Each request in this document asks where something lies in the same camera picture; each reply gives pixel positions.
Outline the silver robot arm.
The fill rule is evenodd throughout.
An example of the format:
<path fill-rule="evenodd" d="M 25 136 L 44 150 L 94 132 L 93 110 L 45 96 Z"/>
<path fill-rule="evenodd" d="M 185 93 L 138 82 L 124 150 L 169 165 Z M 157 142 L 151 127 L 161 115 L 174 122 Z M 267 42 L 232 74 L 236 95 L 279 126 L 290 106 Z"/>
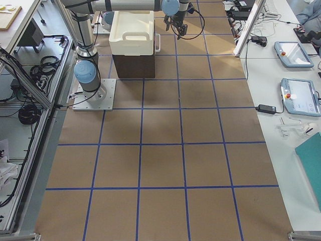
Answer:
<path fill-rule="evenodd" d="M 71 28 L 76 34 L 78 57 L 98 64 L 98 52 L 91 34 L 90 15 L 96 11 L 163 11 L 166 30 L 176 28 L 177 39 L 187 33 L 184 23 L 187 12 L 195 11 L 190 1 L 61 1 L 72 18 Z"/>

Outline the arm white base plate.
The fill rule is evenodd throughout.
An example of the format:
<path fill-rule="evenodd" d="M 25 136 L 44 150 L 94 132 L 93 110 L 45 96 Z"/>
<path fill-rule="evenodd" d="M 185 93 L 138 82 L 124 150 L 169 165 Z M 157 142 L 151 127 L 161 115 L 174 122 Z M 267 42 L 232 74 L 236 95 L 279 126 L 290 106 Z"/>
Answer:
<path fill-rule="evenodd" d="M 97 92 L 84 92 L 78 84 L 78 92 L 75 96 L 72 109 L 74 111 L 100 111 L 113 110 L 116 79 L 101 79 L 101 85 Z"/>

